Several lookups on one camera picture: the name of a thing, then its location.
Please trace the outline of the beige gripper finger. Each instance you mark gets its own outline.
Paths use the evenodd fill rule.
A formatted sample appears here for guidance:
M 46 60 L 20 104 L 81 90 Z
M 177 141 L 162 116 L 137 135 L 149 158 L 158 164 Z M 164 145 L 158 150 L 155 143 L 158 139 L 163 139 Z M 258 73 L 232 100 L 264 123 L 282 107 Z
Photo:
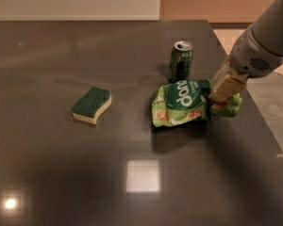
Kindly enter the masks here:
M 225 80 L 229 80 L 232 77 L 233 68 L 230 65 L 230 56 L 228 56 L 218 72 L 213 76 L 212 81 L 215 83 L 222 83 Z
M 220 103 L 246 89 L 247 74 L 215 75 L 212 82 L 213 86 L 208 97 Z

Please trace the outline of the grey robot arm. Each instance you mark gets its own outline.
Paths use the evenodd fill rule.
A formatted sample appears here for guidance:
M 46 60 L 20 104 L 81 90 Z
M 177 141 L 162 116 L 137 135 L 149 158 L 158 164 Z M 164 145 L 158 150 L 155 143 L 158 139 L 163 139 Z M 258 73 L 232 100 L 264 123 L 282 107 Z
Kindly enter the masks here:
M 274 2 L 237 38 L 212 78 L 209 99 L 222 102 L 283 65 L 283 0 Z

